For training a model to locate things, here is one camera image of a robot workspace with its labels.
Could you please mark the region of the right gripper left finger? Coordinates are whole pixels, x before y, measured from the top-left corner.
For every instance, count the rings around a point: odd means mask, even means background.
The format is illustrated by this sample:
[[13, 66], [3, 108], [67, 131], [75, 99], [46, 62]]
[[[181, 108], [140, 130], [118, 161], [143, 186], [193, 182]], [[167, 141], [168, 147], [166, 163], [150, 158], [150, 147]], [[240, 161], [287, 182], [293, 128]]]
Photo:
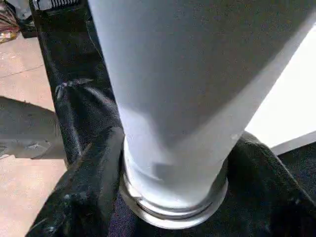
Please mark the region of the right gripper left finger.
[[105, 237], [119, 190], [124, 133], [103, 130], [60, 178], [29, 237]]

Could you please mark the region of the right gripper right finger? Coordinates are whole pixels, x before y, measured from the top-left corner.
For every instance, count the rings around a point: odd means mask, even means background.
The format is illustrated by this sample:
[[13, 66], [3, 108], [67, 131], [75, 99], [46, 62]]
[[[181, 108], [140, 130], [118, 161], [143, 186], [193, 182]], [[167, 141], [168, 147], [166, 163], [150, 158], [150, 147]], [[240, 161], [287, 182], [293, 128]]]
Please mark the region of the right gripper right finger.
[[252, 134], [245, 132], [228, 157], [228, 181], [245, 204], [266, 211], [274, 237], [314, 237], [316, 204], [281, 160]]

